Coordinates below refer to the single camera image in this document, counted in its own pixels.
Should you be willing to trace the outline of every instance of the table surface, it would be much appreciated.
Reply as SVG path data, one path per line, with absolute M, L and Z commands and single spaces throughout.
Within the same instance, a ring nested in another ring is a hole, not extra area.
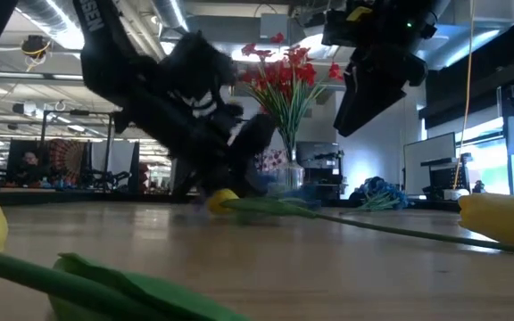
M 194 205 L 90 202 L 4 211 L 13 256 L 51 266 L 56 253 L 75 251 L 165 277 L 254 320 L 514 320 L 514 254 L 303 218 L 236 226 Z M 447 212 L 351 217 L 481 236 Z M 49 315 L 44 294 L 0 279 L 0 320 Z

